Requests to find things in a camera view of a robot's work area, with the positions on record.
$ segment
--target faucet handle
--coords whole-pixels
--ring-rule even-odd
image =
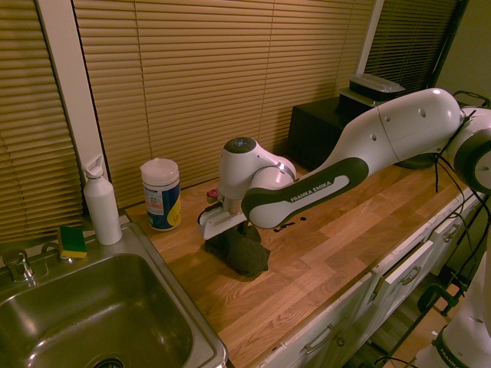
[[[24,249],[11,249],[6,251],[2,260],[13,281],[26,281],[34,276],[28,261],[28,255]]]

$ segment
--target red object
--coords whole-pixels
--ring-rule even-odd
[[[206,193],[206,201],[214,203],[218,200],[218,188],[212,189]]]

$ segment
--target white water bottle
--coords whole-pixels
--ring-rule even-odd
[[[100,154],[82,166],[87,176],[84,195],[97,241],[102,245],[111,245],[121,239],[122,233],[114,188],[104,178],[102,163],[103,158]]]

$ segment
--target stainless steel sink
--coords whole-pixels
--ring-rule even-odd
[[[226,348],[140,228],[86,242],[72,263],[55,250],[30,258],[30,281],[0,268],[0,367],[225,366]]]

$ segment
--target product label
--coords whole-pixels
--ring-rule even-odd
[[[144,184],[148,221],[157,230],[170,230],[181,222],[180,186]]]

